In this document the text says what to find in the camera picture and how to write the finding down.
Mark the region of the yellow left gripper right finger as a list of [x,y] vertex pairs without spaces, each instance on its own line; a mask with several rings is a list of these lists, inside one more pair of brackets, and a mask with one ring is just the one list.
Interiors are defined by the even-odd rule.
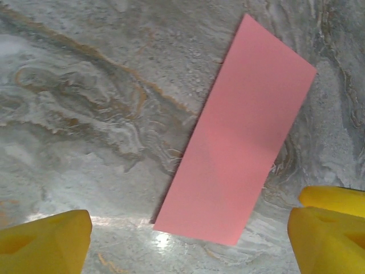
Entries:
[[364,218],[294,208],[287,233],[300,273],[364,273]]

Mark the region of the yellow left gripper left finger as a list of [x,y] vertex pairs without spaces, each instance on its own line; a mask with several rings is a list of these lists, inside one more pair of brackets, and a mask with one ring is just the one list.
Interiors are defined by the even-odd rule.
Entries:
[[81,273],[92,222],[84,209],[1,230],[1,273]]

